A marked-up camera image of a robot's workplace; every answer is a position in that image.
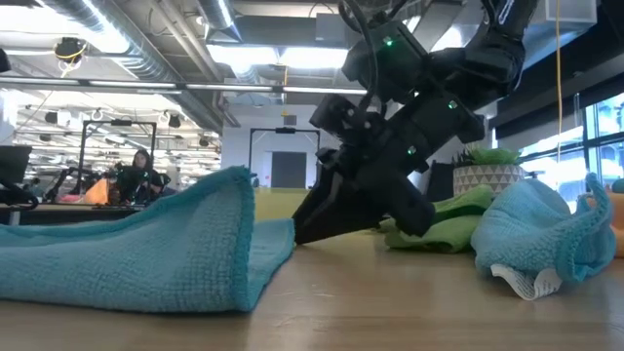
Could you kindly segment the silver ribbed ventilation duct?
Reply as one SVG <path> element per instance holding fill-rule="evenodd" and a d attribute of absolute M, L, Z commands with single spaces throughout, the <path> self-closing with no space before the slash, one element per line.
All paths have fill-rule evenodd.
<path fill-rule="evenodd" d="M 38 0 L 80 24 L 82 34 L 138 80 L 180 83 L 182 77 L 113 0 Z"/>

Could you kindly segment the black upright panel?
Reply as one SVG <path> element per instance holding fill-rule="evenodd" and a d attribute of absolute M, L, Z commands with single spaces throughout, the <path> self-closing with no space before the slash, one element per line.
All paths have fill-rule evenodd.
<path fill-rule="evenodd" d="M 453 171 L 453 164 L 433 162 L 426 188 L 426 197 L 430 202 L 440 202 L 453 197 Z"/>

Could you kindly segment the light blue microfiber towel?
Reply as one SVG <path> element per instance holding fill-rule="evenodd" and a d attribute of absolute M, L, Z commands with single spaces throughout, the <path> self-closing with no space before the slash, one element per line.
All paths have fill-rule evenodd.
<path fill-rule="evenodd" d="M 0 299 L 148 313 L 251 311 L 294 247 L 244 167 L 113 221 L 0 225 Z"/>
<path fill-rule="evenodd" d="M 597 176 L 572 212 L 563 197 L 529 178 L 501 192 L 483 214 L 471 247 L 477 271 L 533 301 L 601 273 L 614 259 L 613 209 Z"/>

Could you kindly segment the black window frame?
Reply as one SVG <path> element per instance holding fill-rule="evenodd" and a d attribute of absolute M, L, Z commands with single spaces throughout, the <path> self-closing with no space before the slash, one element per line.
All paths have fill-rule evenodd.
<path fill-rule="evenodd" d="M 602 185 L 624 178 L 624 93 L 585 108 L 586 165 Z"/>

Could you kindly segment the grey door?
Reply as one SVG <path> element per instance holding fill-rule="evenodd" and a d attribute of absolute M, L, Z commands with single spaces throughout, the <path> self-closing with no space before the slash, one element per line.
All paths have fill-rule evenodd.
<path fill-rule="evenodd" d="M 302 152 L 273 152 L 271 186 L 303 189 L 306 185 L 306 160 L 307 156 Z"/>

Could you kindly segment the long ceiling tube light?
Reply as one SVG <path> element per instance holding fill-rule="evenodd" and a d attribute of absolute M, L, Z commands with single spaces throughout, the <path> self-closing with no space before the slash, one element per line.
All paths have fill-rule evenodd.
<path fill-rule="evenodd" d="M 29 89 L 48 90 L 79 90 L 79 89 L 108 89 L 133 92 L 153 92 L 163 94 L 173 91 L 211 91 L 234 93 L 277 93 L 277 94 L 340 94 L 348 96 L 364 96 L 365 90 L 344 88 L 313 88 L 298 86 L 263 86 L 240 85 L 222 83 L 172 83 L 172 82 L 145 82 L 119 80 L 88 80 L 66 78 L 38 78 L 19 76 L 0 76 L 0 86 L 25 86 Z"/>

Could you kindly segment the black computer monitor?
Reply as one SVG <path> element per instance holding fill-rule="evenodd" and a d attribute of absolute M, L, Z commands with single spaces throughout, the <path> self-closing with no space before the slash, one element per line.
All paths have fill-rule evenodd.
<path fill-rule="evenodd" d="M 21 183 L 32 147 L 27 145 L 0 145 L 0 180 Z"/>

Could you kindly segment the yellow plastic bin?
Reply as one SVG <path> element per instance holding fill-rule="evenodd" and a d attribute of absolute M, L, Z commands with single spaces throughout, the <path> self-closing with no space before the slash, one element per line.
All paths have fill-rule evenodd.
<path fill-rule="evenodd" d="M 291 218 L 309 191 L 289 188 L 256 188 L 254 190 L 254 218 Z"/>

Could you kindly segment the orange microfiber towel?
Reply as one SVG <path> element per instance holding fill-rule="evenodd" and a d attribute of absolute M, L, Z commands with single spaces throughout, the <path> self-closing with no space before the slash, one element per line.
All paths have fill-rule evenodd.
<path fill-rule="evenodd" d="M 606 195 L 612 206 L 609 228 L 614 237 L 615 258 L 624 259 L 624 193 L 607 190 Z"/>

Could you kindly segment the silver smooth round duct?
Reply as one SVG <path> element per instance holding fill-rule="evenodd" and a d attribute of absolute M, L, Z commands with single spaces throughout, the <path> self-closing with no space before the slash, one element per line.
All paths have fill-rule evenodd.
<path fill-rule="evenodd" d="M 196 1 L 206 26 L 206 39 L 211 38 L 216 33 L 222 33 L 234 42 L 240 43 L 242 41 L 229 0 Z"/>

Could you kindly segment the succulent in white patterned pot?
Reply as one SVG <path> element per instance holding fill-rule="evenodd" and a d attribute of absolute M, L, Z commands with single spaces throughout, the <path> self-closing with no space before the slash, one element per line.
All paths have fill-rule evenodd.
<path fill-rule="evenodd" d="M 465 148 L 454 156 L 453 194 L 466 193 L 478 185 L 487 185 L 498 194 L 525 178 L 519 163 L 520 153 L 504 148 Z"/>

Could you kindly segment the green microfiber towel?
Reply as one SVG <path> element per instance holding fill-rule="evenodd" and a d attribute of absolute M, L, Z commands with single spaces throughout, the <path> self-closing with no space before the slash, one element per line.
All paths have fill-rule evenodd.
<path fill-rule="evenodd" d="M 394 250 L 413 250 L 439 254 L 456 254 L 470 248 L 471 237 L 484 212 L 491 205 L 493 190 L 478 185 L 450 199 L 435 202 L 433 224 L 421 237 L 402 232 L 393 218 L 379 224 L 385 245 Z"/>

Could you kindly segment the person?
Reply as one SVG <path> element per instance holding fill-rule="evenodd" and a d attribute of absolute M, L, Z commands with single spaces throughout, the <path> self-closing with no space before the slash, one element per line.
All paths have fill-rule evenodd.
<path fill-rule="evenodd" d="M 163 194 L 171 179 L 158 173 L 146 149 L 138 150 L 130 166 L 119 165 L 115 171 L 118 202 L 124 205 L 148 205 Z"/>

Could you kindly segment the orange background cloth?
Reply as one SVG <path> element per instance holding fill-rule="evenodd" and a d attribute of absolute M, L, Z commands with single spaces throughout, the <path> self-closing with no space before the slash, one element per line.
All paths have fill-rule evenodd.
<path fill-rule="evenodd" d="M 99 179 L 86 193 L 84 200 L 88 204 L 105 205 L 109 203 L 109 181 Z"/>

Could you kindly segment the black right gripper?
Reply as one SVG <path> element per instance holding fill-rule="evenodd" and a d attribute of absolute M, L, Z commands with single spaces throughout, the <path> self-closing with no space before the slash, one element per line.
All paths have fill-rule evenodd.
<path fill-rule="evenodd" d="M 292 216 L 296 243 L 371 229 L 387 215 L 409 235 L 432 225 L 434 207 L 409 181 L 426 163 L 401 130 L 382 117 L 368 143 L 319 151 L 317 182 Z"/>

